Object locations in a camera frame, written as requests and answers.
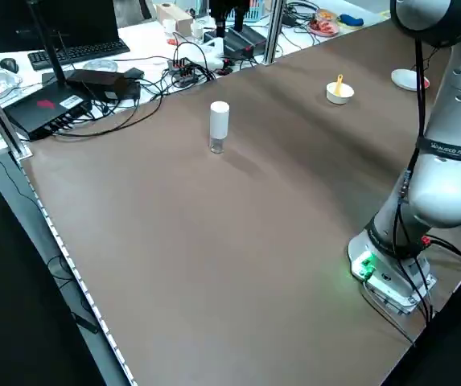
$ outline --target keyboard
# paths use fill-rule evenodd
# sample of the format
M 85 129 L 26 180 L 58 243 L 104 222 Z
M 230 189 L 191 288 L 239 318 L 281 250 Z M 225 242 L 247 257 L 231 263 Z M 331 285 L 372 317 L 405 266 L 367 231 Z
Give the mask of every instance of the keyboard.
M 86 60 L 104 58 L 117 54 L 130 52 L 125 42 L 119 39 L 117 42 L 93 44 L 91 46 L 69 47 L 67 53 L 64 50 L 58 51 L 60 64 L 71 64 L 84 62 Z M 51 68 L 51 63 L 45 51 L 31 52 L 28 54 L 31 66 L 34 70 L 44 70 Z

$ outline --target computer mouse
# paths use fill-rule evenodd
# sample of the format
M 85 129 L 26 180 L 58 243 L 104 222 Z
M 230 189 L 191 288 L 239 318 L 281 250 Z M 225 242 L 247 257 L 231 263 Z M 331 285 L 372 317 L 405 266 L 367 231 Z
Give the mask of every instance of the computer mouse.
M 4 70 L 13 72 L 14 74 L 17 74 L 19 71 L 19 66 L 17 62 L 15 61 L 15 59 L 12 58 L 2 59 L 0 62 L 0 67 Z

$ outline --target green led light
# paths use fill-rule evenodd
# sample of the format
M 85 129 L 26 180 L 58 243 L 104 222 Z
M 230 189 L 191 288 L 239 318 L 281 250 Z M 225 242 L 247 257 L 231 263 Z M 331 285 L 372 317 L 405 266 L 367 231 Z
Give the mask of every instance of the green led light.
M 353 262 L 353 269 L 366 281 L 375 272 L 375 261 L 376 257 L 373 253 L 365 251 Z

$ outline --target sticker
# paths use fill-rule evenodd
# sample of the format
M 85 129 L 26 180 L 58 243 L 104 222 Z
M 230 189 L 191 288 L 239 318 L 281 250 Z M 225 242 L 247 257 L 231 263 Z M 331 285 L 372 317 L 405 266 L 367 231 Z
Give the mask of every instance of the sticker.
M 105 91 L 105 96 L 109 99 L 119 99 L 115 92 Z
M 71 95 L 68 99 L 65 99 L 60 102 L 60 105 L 65 109 L 72 109 L 73 107 L 79 105 L 84 100 L 76 95 Z

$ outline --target yellow spoon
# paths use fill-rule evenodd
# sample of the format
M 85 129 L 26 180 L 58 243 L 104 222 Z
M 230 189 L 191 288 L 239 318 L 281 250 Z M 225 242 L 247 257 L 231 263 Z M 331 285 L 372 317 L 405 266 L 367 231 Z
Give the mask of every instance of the yellow spoon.
M 338 75 L 337 76 L 337 82 L 335 84 L 335 90 L 334 90 L 334 94 L 336 94 L 338 97 L 341 96 L 341 84 L 343 83 L 343 76 L 342 75 Z

